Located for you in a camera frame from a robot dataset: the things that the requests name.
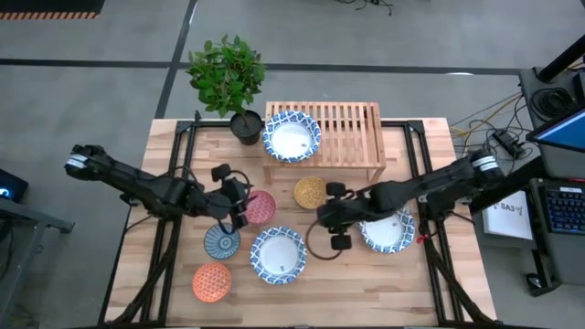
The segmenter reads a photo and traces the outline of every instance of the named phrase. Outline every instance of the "wooden dish rack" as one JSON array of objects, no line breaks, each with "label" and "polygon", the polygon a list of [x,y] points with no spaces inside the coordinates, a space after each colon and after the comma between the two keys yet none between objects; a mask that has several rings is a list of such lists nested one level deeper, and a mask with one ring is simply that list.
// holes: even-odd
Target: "wooden dish rack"
[{"label": "wooden dish rack", "polygon": [[266,122],[282,111],[302,111],[321,127],[319,150],[296,164],[264,155],[266,184],[277,168],[365,169],[376,183],[386,169],[380,109],[375,102],[268,101]]}]

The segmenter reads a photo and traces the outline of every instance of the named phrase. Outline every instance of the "green leaves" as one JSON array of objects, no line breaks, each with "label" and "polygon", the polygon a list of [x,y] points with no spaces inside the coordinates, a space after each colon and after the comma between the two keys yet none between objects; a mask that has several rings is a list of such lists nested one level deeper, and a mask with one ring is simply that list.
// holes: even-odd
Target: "green leaves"
[{"label": "green leaves", "polygon": [[252,96],[251,94],[245,94],[244,99],[246,100],[248,105],[254,102],[254,96]]},{"label": "green leaves", "polygon": [[211,50],[212,47],[213,47],[213,43],[211,42],[211,40],[208,40],[205,42],[205,46],[203,46],[203,49],[205,51],[209,51],[209,50]]},{"label": "green leaves", "polygon": [[206,111],[217,111],[221,118],[229,111],[244,113],[243,102],[252,104],[253,95],[260,93],[265,68],[261,55],[250,49],[246,41],[228,35],[221,43],[205,42],[204,51],[189,52],[190,67],[186,70],[191,86],[199,90],[197,98],[206,104]]},{"label": "green leaves", "polygon": [[223,117],[225,117],[226,114],[228,114],[228,109],[226,108],[219,109],[219,118],[223,119]]},{"label": "green leaves", "polygon": [[199,80],[197,82],[197,86],[201,89],[209,89],[211,88],[211,82],[207,81],[207,80]]},{"label": "green leaves", "polygon": [[229,89],[231,91],[240,91],[242,88],[244,88],[244,82],[234,81],[229,84]]}]

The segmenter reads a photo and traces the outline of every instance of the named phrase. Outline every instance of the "patterned bowl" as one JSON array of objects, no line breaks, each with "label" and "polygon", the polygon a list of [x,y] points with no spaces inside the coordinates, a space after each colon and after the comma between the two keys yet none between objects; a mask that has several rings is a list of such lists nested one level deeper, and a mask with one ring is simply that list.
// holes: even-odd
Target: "patterned bowl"
[{"label": "patterned bowl", "polygon": [[[231,224],[223,225],[228,232],[231,232]],[[203,247],[209,256],[216,260],[226,260],[233,256],[239,248],[238,231],[232,234],[224,233],[219,224],[212,226],[203,238]]]},{"label": "patterned bowl", "polygon": [[377,252],[402,251],[414,239],[414,218],[404,209],[375,222],[361,222],[359,228],[366,244]]},{"label": "patterned bowl", "polygon": [[275,114],[262,135],[266,152],[286,163],[297,163],[317,152],[321,128],[308,114],[284,111]]},{"label": "patterned bowl", "polygon": [[270,284],[294,281],[304,270],[306,260],[303,238],[286,227],[263,231],[252,243],[250,251],[252,268]]},{"label": "patterned bowl", "polygon": [[193,293],[201,302],[219,302],[231,287],[231,273],[218,262],[203,264],[193,276]]},{"label": "patterned bowl", "polygon": [[294,186],[294,200],[305,209],[317,209],[326,199],[325,181],[319,177],[305,177]]},{"label": "patterned bowl", "polygon": [[254,225],[264,225],[272,219],[276,212],[276,201],[270,193],[266,191],[252,191],[250,198],[255,197],[248,204],[248,210],[246,210],[246,217],[248,223]]}]

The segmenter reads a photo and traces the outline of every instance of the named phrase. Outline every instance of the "wooden table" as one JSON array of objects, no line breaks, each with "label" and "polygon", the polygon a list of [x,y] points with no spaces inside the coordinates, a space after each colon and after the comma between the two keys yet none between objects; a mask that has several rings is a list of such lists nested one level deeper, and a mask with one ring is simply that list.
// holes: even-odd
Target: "wooden table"
[{"label": "wooden table", "polygon": [[[450,164],[455,159],[455,153],[447,121],[443,118],[419,120],[424,121],[433,168]],[[153,122],[144,154],[144,171],[154,175],[166,171],[175,126],[175,120]],[[403,131],[384,128],[383,138],[387,169],[380,181],[411,178]],[[414,142],[420,171],[423,173],[416,137]],[[244,171],[255,188],[272,193],[278,210],[269,225],[262,228],[247,226],[240,231],[239,251],[232,258],[222,261],[232,274],[230,294],[223,301],[213,304],[202,303],[194,296],[191,281],[201,264],[213,261],[203,249],[203,238],[207,229],[216,221],[211,218],[183,219],[167,325],[390,326],[437,323],[424,249],[415,242],[397,254],[376,253],[366,246],[357,229],[352,228],[350,234],[354,247],[351,250],[332,261],[317,260],[309,255],[304,272],[295,282],[273,286],[258,278],[250,266],[253,239],[271,226],[294,228],[304,236],[309,225],[315,221],[315,213],[300,208],[293,199],[292,191],[300,178],[316,175],[326,181],[344,182],[349,188],[367,184],[363,171],[315,169],[307,173],[307,169],[292,169],[281,170],[279,180],[266,186],[261,166],[263,153],[261,143],[243,146],[229,129],[197,129],[192,168],[206,190],[218,187],[217,183],[211,181],[209,169],[229,163],[232,169]],[[416,218],[418,214],[414,205],[413,210]],[[458,207],[456,211],[469,216],[467,207]],[[134,209],[129,225],[144,215],[143,209]],[[445,226],[457,279],[484,313],[495,318],[473,226],[458,218],[446,221]],[[119,315],[143,285],[151,259],[155,227],[155,220],[146,221],[127,233],[106,320]],[[312,247],[324,256],[333,254],[329,239],[330,235],[324,228],[316,228],[311,235]],[[447,314],[451,314],[446,284],[443,282],[441,286]],[[160,289],[154,294],[153,313],[158,310],[158,294]]]}]

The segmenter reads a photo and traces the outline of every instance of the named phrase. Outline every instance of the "gray concrete floor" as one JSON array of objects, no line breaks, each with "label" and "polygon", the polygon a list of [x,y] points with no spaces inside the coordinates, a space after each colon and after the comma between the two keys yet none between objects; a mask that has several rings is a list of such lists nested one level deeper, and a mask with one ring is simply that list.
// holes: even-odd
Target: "gray concrete floor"
[{"label": "gray concrete floor", "polygon": [[[94,21],[0,21],[0,58],[170,61],[187,3],[108,0]],[[357,6],[199,0],[185,51],[229,33],[272,63],[529,68],[546,64],[585,31],[579,0],[397,1],[392,17],[384,7]],[[0,67],[0,167],[30,182],[27,204],[76,222],[69,236],[47,236],[27,282],[22,303],[43,328],[95,324],[128,211],[117,191],[65,175],[69,150],[101,144],[140,165],[165,76],[166,69]],[[166,118],[202,110],[186,78],[177,73]],[[251,108],[263,113],[265,101],[378,101],[384,117],[453,123],[518,92],[517,83],[514,76],[269,71]],[[492,123],[505,126],[510,110]],[[519,116],[530,128],[526,112]],[[466,129],[470,120],[458,126]],[[483,140],[477,133],[472,143]],[[522,279],[532,271],[524,251],[482,244],[482,255],[500,320],[557,328],[585,323],[583,287],[535,299]]]}]

